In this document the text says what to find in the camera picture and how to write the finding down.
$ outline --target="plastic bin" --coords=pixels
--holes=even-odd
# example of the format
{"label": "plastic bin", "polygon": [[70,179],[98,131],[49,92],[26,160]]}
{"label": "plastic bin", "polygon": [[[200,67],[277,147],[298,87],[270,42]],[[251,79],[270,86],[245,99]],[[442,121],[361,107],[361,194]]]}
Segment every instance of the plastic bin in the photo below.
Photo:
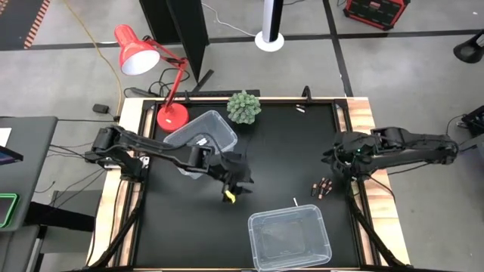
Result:
{"label": "plastic bin", "polygon": [[[166,136],[163,142],[178,146],[186,143],[193,136],[200,133],[210,134],[217,142],[222,152],[234,150],[235,144],[237,143],[237,135],[215,110],[209,110],[201,116],[198,116],[187,125],[182,126],[179,130]],[[187,145],[190,146],[197,144],[214,147],[215,154],[219,153],[212,139],[208,138],[207,136],[198,135],[187,143]],[[193,179],[197,179],[203,175],[201,173],[187,172],[180,168],[178,170],[180,170],[183,175],[190,176]]]}
{"label": "plastic bin", "polygon": [[258,271],[289,270],[331,260],[323,217],[314,205],[256,213],[248,225]]}

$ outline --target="striped hazard tape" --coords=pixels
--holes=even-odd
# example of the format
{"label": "striped hazard tape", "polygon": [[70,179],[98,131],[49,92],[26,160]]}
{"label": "striped hazard tape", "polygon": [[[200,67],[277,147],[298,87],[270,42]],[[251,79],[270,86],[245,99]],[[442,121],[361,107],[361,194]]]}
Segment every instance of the striped hazard tape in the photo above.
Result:
{"label": "striped hazard tape", "polygon": [[2,15],[3,11],[7,7],[8,0],[0,0],[0,15]]}
{"label": "striped hazard tape", "polygon": [[37,12],[37,17],[33,21],[32,27],[30,28],[29,34],[25,38],[25,42],[23,43],[23,49],[29,49],[32,46],[33,39],[36,38],[37,31],[39,31],[40,24],[42,20],[44,20],[45,13],[47,12],[48,6],[51,4],[50,0],[44,0],[42,5],[40,6],[39,12]]}

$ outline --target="concrete floor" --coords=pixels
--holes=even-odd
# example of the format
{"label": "concrete floor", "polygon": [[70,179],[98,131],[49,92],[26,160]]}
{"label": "concrete floor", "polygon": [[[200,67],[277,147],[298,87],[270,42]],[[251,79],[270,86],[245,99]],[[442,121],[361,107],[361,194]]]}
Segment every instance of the concrete floor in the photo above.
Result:
{"label": "concrete floor", "polygon": [[[219,11],[222,21],[256,34],[262,21],[261,0],[204,0]],[[138,2],[132,0],[71,0],[97,42],[114,40],[119,23],[130,24],[139,36],[149,32]],[[345,18],[337,0],[330,0],[338,33],[379,32]],[[204,8],[210,37],[243,34],[215,23]],[[412,2],[393,32],[479,29],[484,25],[480,0]],[[328,34],[321,0],[284,8],[283,34]],[[355,96],[369,97],[377,126],[401,126],[416,133],[441,134],[447,121],[468,113],[484,101],[481,76],[484,61],[466,64],[452,49],[469,36],[340,40]],[[61,0],[52,0],[34,44],[89,42]],[[102,49],[116,65],[117,48]],[[107,119],[91,111],[102,103],[116,109],[118,93],[109,68],[94,49],[0,52],[0,115]],[[123,87],[147,88],[163,68],[142,76],[121,77]],[[215,70],[203,90],[258,88],[263,96],[299,96],[309,85],[316,96],[344,96],[331,40],[293,41],[277,53],[266,54],[253,43],[210,45],[203,71]],[[181,90],[191,90],[188,80]],[[53,143],[77,145],[93,140],[106,124],[60,122]],[[452,126],[456,141],[465,131]],[[450,166],[427,166],[390,178],[411,263],[416,267],[478,271],[484,267],[484,161],[473,150]],[[48,202],[53,190],[64,190],[95,168],[78,159],[51,157],[45,163],[38,190],[52,181],[35,201]],[[100,190],[104,179],[90,186]],[[84,252],[48,255],[43,271],[70,270],[84,265]]]}

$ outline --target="lamp shade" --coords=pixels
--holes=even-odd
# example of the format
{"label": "lamp shade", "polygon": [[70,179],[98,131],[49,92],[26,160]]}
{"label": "lamp shade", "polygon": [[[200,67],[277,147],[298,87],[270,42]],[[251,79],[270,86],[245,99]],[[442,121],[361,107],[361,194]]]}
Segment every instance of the lamp shade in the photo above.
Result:
{"label": "lamp shade", "polygon": [[146,42],[140,41],[130,26],[119,25],[114,36],[121,47],[119,66],[128,76],[147,72],[160,61],[160,53]]}

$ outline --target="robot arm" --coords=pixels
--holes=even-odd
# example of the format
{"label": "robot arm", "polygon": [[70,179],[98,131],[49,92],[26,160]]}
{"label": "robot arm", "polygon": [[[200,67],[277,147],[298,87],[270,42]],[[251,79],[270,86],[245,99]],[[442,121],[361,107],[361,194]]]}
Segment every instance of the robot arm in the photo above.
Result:
{"label": "robot arm", "polygon": [[378,128],[371,134],[342,132],[324,153],[340,178],[363,178],[378,169],[416,162],[451,164],[458,145],[448,135],[413,134],[403,128]]}
{"label": "robot arm", "polygon": [[170,144],[139,136],[114,125],[101,128],[92,145],[92,152],[110,157],[121,167],[121,178],[126,181],[142,182],[147,169],[144,160],[131,157],[134,151],[147,156],[155,156],[172,162],[188,172],[199,172],[221,181],[224,202],[235,202],[235,197],[250,190],[239,187],[238,183],[253,183],[250,169],[240,154],[222,153],[215,155],[213,147],[188,146],[174,147]]}

